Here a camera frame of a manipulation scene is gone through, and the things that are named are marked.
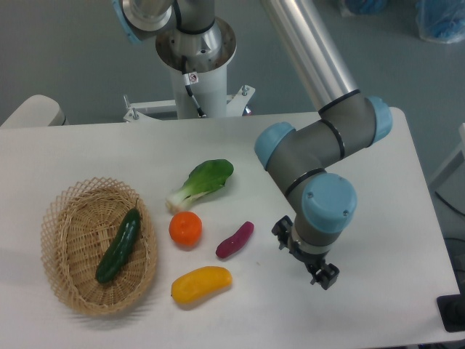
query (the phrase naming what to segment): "metal bracket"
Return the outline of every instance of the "metal bracket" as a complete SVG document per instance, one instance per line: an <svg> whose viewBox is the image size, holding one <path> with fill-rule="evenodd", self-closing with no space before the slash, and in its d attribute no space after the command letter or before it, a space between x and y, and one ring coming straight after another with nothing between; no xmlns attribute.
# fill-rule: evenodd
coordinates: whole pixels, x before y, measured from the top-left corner
<svg viewBox="0 0 465 349"><path fill-rule="evenodd" d="M244 116L251 115L251 110L247 103L255 93L255 88L243 85L236 95L227 96L226 113L227 116ZM146 114L174 113L176 112L176 103L174 100L161 100L157 102L130 103L127 95L123 96L126 105L126 122L159 120Z"/></svg>

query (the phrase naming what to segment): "black ring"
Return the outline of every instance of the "black ring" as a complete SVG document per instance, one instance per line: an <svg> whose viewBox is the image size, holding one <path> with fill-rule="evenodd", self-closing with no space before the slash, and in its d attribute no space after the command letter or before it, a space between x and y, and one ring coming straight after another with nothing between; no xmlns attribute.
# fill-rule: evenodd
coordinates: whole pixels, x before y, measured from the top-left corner
<svg viewBox="0 0 465 349"><path fill-rule="evenodd" d="M297 178L296 180L292 182L292 184L289 186L289 188L284 193L284 196L287 198L289 194L291 193L291 191L293 191L300 183L305 181L307 178L313 175L316 175L317 173L321 173L321 172L326 172L326 171L325 169L317 168L317 169L313 169L312 171L308 171L304 173L302 176L300 176L299 178Z"/></svg>
<svg viewBox="0 0 465 349"><path fill-rule="evenodd" d="M343 100L346 100L347 98L353 96L353 95L356 95L357 93L360 93L360 90L359 89L355 89L353 90L352 92L349 92L349 93L346 93L344 96L341 96L339 98L336 98L333 102L331 103L328 103L327 105L325 105L324 107L322 107L318 113L321 115L323 114L325 111L327 111L329 108L335 106L337 103L340 103L342 102Z"/></svg>
<svg viewBox="0 0 465 349"><path fill-rule="evenodd" d="M180 31L181 33L183 33L183 34L187 34L187 35L199 35L199 34L205 33L206 31L209 31L209 30L211 29L211 27L213 27L214 24L215 24L215 20L213 20L213 22L211 22L211 23L210 23L209 25L207 25L205 28L202 28L202 29L200 29L200 30L198 30L198 31L189 31L189 30L187 30L187 29L182 29L182 28L181 28L181 25L178 25L178 26L176 27L176 29L177 29L178 31Z"/></svg>
<svg viewBox="0 0 465 349"><path fill-rule="evenodd" d="M174 10L174 15L176 16L176 26L179 27L182 24L182 18L181 18L181 9L179 8L179 4L177 3L177 0L174 0L173 2L173 10Z"/></svg>
<svg viewBox="0 0 465 349"><path fill-rule="evenodd" d="M336 137L337 143L339 145L339 160L342 160L346 156L346 148L344 145L344 141L342 140L341 134L339 133L337 128L334 127L334 125L328 120L321 119L320 122L325 124L333 132L334 137Z"/></svg>

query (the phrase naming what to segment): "silver metal tube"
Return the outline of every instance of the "silver metal tube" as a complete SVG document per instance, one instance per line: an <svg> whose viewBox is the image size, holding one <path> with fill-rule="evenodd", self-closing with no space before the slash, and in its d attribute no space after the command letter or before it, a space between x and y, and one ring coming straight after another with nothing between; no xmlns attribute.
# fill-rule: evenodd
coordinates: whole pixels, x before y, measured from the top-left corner
<svg viewBox="0 0 465 349"><path fill-rule="evenodd" d="M174 0L120 0L127 20L141 31L162 29L171 18Z"/></svg>
<svg viewBox="0 0 465 349"><path fill-rule="evenodd" d="M134 5L141 13L157 17L165 13L173 4L173 0L134 0Z"/></svg>
<svg viewBox="0 0 465 349"><path fill-rule="evenodd" d="M317 110L357 89L312 0L262 0L262 6Z"/></svg>

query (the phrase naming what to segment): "black object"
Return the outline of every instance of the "black object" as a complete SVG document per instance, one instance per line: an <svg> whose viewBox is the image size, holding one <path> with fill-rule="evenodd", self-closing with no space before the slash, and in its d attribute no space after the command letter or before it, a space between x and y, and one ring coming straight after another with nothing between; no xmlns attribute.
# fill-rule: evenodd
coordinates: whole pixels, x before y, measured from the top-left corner
<svg viewBox="0 0 465 349"><path fill-rule="evenodd" d="M296 259L305 264L307 270L312 274L313 279L310 282L312 285L319 283L324 290L333 286L339 275L339 269L332 264L326 264L325 256L328 252L322 254L310 254L300 249L300 244L293 241L291 238L292 220L288 216L284 216L276 222L271 230L273 235L278 237L280 242L279 249L287 247L289 253Z"/></svg>
<svg viewBox="0 0 465 349"><path fill-rule="evenodd" d="M452 294L437 298L442 323L447 332L465 331L465 297Z"/></svg>

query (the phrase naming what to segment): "cable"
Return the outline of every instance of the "cable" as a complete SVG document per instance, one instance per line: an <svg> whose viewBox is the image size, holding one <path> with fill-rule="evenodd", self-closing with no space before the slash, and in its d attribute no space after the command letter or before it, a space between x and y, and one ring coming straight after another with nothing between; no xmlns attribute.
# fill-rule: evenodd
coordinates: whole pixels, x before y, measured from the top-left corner
<svg viewBox="0 0 465 349"><path fill-rule="evenodd" d="M444 238L444 240L456 240L456 241L465 242L465 240L462 238Z"/></svg>
<svg viewBox="0 0 465 349"><path fill-rule="evenodd" d="M452 211L454 211L456 214L458 214L459 216L462 216L462 217L465 217L465 213L457 210L454 206L452 206L451 204L449 204L437 191L434 192L434 194L436 194L437 198L439 200L441 200L441 202L446 205L447 207L449 207Z"/></svg>
<svg viewBox="0 0 465 349"><path fill-rule="evenodd" d="M189 95L190 98L192 98L192 101L194 102L195 109L197 109L198 117L206 118L206 114L203 112L202 108L198 104L197 98L195 98L192 92L192 89L190 88L190 81L189 81L189 77L187 76L187 57L182 56L181 58L182 58L181 73L185 77L185 87L186 87L187 94Z"/></svg>

